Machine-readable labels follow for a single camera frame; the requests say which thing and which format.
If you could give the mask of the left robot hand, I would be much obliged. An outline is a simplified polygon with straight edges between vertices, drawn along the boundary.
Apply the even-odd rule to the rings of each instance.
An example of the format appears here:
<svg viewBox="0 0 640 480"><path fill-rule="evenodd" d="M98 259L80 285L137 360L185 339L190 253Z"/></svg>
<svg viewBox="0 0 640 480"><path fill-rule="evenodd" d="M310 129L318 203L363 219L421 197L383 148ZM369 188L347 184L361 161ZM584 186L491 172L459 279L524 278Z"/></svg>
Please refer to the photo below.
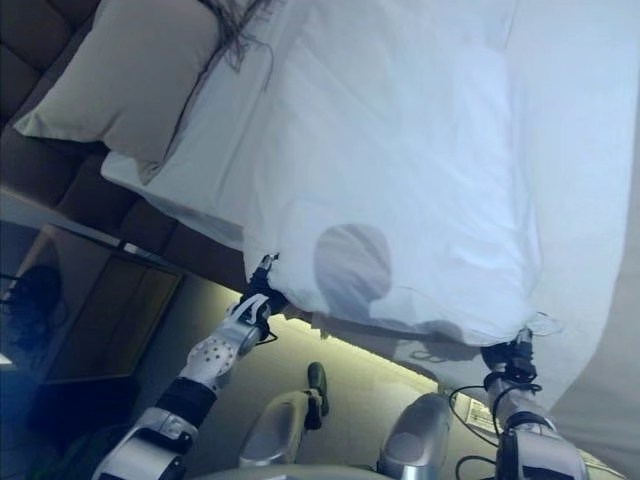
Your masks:
<svg viewBox="0 0 640 480"><path fill-rule="evenodd" d="M285 296L269 283L269 273L278 259L278 253L266 255L251 275L248 290L245 292L249 297L257 294L264 295L267 298L267 305L273 315L282 313L288 305L288 300Z"/></svg>

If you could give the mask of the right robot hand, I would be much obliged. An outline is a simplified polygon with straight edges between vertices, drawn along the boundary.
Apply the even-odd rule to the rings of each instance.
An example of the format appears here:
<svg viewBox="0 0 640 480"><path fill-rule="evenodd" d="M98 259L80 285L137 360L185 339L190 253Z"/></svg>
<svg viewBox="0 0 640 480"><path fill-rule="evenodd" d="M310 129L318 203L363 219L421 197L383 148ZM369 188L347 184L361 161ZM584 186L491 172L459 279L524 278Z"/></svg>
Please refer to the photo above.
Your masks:
<svg viewBox="0 0 640 480"><path fill-rule="evenodd" d="M533 364L533 333L529 328L521 329L509 342L482 347L480 351L490 370L483 381L486 390L498 379L514 384L528 384L537 377Z"/></svg>

